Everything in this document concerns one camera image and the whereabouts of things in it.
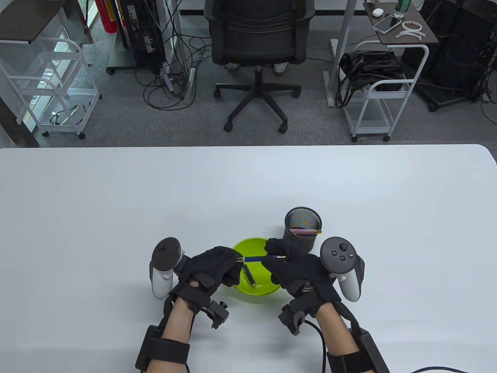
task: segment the smartphone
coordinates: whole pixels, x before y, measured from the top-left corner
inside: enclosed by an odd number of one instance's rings
[[[393,30],[395,27],[402,23],[401,19],[395,18],[392,15],[389,15],[379,21],[377,24],[373,26],[373,30],[378,31],[382,34],[386,34],[387,32]]]

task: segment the gray carpet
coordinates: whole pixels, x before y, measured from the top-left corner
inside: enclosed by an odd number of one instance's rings
[[[367,17],[356,16],[349,41],[371,35]],[[315,17],[311,23],[308,57],[329,60],[328,40],[339,35],[341,17]],[[183,33],[208,35],[202,17],[182,17]],[[103,94],[86,129],[86,139],[72,133],[36,137],[45,147],[105,147],[105,146],[240,146],[240,145],[349,145],[350,134],[341,110],[327,106],[323,70],[331,65],[307,60],[301,65],[289,65],[277,76],[264,69],[267,82],[302,85],[299,99],[287,93],[273,97],[289,118],[285,135],[277,132],[280,120],[261,100],[255,100],[234,120],[231,133],[223,131],[229,113],[243,99],[244,92],[224,91],[221,100],[212,96],[215,83],[253,81],[253,68],[241,68],[229,73],[206,59],[198,69],[195,103],[186,110],[164,112],[145,105],[141,87],[133,73],[105,72],[113,35],[103,31],[98,20],[92,29],[93,45],[84,47],[91,73]],[[141,81],[152,79],[146,72],[138,73]],[[160,94],[153,101],[167,104]],[[393,133],[391,144],[406,143],[478,143],[486,146],[497,157],[497,125],[487,121],[477,103],[463,103],[430,113],[426,105],[413,95]],[[485,105],[488,116],[497,121],[497,105]],[[361,138],[358,144],[383,144],[379,137]]]

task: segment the black bag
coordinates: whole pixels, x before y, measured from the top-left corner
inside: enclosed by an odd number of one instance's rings
[[[355,91],[384,79],[405,79],[399,62],[394,52],[372,51],[345,53],[340,59],[340,68],[345,73],[345,78],[340,80],[338,74],[338,90],[335,102],[337,107],[347,106]],[[345,81],[348,86],[345,97],[342,97],[341,89]],[[399,91],[402,84],[380,84],[377,91]]]

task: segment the white vr controller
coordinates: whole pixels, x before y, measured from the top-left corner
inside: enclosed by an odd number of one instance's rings
[[[330,277],[338,280],[343,296],[357,302],[364,280],[364,261],[352,244],[341,237],[330,237],[321,245],[320,257]]]
[[[343,296],[357,302],[361,297],[364,261],[352,244],[341,237],[330,237],[321,245],[320,256],[330,277],[338,280]],[[172,289],[173,274],[181,272],[187,259],[174,237],[164,238],[157,244],[150,261],[150,281],[155,298],[167,298]]]
[[[164,238],[157,244],[150,261],[150,281],[155,298],[167,298],[172,289],[172,275],[179,273],[186,259],[179,241],[174,237]]]

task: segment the office chair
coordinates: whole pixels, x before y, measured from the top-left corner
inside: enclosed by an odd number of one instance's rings
[[[252,85],[216,84],[214,97],[221,90],[248,91],[224,126],[233,129],[233,119],[255,97],[260,97],[278,114],[283,123],[278,131],[288,130],[288,118],[269,92],[292,91],[298,98],[301,86],[265,83],[262,66],[306,59],[309,23],[314,16],[314,0],[205,0],[204,16],[212,37],[212,61],[256,66]]]

